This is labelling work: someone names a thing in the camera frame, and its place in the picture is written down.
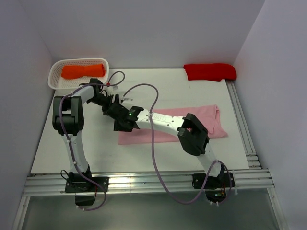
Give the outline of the pink t shirt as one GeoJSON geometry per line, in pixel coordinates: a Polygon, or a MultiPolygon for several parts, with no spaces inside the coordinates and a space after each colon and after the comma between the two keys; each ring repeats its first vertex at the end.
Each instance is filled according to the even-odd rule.
{"type": "MultiPolygon", "coordinates": [[[[201,107],[187,107],[187,108],[173,108],[173,109],[155,109],[154,112],[185,116],[187,113],[194,114],[208,130],[208,136],[212,138],[225,138],[228,134],[223,130],[220,123],[220,111],[218,106],[209,105],[201,107]]],[[[132,132],[119,132],[118,144],[144,144],[151,142],[151,130],[149,129],[135,129],[132,132]]]]}

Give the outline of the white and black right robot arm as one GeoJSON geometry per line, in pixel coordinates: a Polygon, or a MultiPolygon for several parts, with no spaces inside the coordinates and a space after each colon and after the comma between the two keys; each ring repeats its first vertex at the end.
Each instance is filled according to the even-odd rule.
{"type": "Polygon", "coordinates": [[[218,106],[150,112],[113,103],[104,114],[114,119],[114,130],[119,132],[118,144],[180,142],[186,153],[199,159],[211,186],[217,187],[224,181],[224,166],[218,163],[209,146],[210,139],[228,135],[221,126],[218,106]]]}

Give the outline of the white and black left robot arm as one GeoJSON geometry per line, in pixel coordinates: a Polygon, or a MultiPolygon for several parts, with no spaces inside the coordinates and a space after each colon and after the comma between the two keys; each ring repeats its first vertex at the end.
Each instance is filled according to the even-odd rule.
{"type": "Polygon", "coordinates": [[[91,78],[89,83],[80,84],[71,93],[53,99],[52,126],[63,138],[70,161],[70,169],[60,172],[66,181],[66,193],[105,193],[108,190],[108,177],[92,176],[82,142],[84,104],[100,106],[104,115],[114,119],[115,128],[123,122],[123,114],[127,109],[122,106],[118,94],[107,91],[108,87],[99,79],[91,78]]]}

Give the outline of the rolled orange t shirt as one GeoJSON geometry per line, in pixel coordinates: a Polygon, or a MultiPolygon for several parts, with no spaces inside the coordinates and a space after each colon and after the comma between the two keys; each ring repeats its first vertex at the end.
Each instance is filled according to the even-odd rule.
{"type": "Polygon", "coordinates": [[[81,77],[103,77],[106,70],[103,64],[90,65],[90,66],[64,66],[62,69],[61,77],[65,79],[78,79],[81,77]]]}

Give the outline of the white perforated plastic basket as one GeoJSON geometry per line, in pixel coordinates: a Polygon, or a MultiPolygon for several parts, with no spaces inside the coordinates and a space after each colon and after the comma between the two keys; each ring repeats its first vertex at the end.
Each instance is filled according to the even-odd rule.
{"type": "Polygon", "coordinates": [[[56,62],[51,67],[48,76],[48,85],[54,90],[74,90],[80,86],[80,84],[88,84],[91,78],[97,78],[102,83],[106,83],[109,75],[109,63],[103,58],[78,58],[78,59],[65,59],[56,62]],[[103,64],[106,70],[103,77],[81,77],[78,79],[65,79],[61,77],[62,69],[64,66],[78,65],[78,66],[90,66],[103,64]]]}

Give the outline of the folded red t shirt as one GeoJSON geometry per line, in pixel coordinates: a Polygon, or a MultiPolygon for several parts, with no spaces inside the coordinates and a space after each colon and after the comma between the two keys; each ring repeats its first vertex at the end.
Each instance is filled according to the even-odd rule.
{"type": "Polygon", "coordinates": [[[183,66],[189,81],[236,80],[236,70],[232,65],[224,63],[186,64],[183,66]]]}

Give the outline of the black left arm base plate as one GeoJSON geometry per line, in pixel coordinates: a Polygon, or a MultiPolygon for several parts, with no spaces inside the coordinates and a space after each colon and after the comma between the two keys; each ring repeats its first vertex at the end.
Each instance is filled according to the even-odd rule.
{"type": "Polygon", "coordinates": [[[96,184],[84,179],[83,177],[69,181],[65,186],[65,193],[86,193],[86,192],[107,192],[109,185],[109,177],[98,176],[91,178],[96,184]]]}

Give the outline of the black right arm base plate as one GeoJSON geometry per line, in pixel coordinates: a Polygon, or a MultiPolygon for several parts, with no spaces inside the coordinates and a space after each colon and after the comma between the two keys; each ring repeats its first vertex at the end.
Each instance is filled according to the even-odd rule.
{"type": "MultiPolygon", "coordinates": [[[[201,189],[203,182],[205,180],[206,174],[205,173],[195,173],[192,175],[192,186],[194,189],[201,189]]],[[[228,177],[228,174],[225,172],[223,176],[221,177],[213,177],[209,176],[207,179],[207,182],[204,186],[204,189],[211,189],[215,190],[217,188],[233,188],[235,187],[235,180],[233,173],[230,173],[230,178],[228,177]]]]}

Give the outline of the aluminium right side rail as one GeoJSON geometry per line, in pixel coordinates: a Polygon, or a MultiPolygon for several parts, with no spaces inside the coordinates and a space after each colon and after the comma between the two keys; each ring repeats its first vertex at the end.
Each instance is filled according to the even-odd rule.
{"type": "Polygon", "coordinates": [[[241,135],[241,139],[243,141],[244,150],[246,153],[248,165],[250,169],[262,169],[261,163],[259,161],[258,155],[256,153],[247,122],[245,120],[245,116],[243,113],[243,109],[241,107],[238,94],[235,89],[235,84],[227,80],[226,85],[228,88],[228,92],[231,98],[232,106],[235,112],[236,121],[239,127],[239,132],[241,135]]]}

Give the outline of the aluminium front rail frame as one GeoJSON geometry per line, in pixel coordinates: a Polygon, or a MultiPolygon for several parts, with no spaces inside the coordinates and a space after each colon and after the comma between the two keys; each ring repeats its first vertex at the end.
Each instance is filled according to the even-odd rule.
{"type": "MultiPolygon", "coordinates": [[[[193,191],[196,180],[194,171],[162,172],[161,175],[170,190],[174,192],[193,191]]],[[[280,230],[288,229],[283,211],[280,207],[274,183],[268,169],[232,170],[233,192],[239,189],[266,189],[269,201],[280,230]]],[[[106,177],[109,194],[158,193],[164,189],[153,172],[95,173],[96,177],[106,177]]],[[[33,196],[63,196],[65,185],[59,173],[32,174],[26,179],[22,198],[13,224],[14,230],[23,226],[30,198],[33,196]]]]}

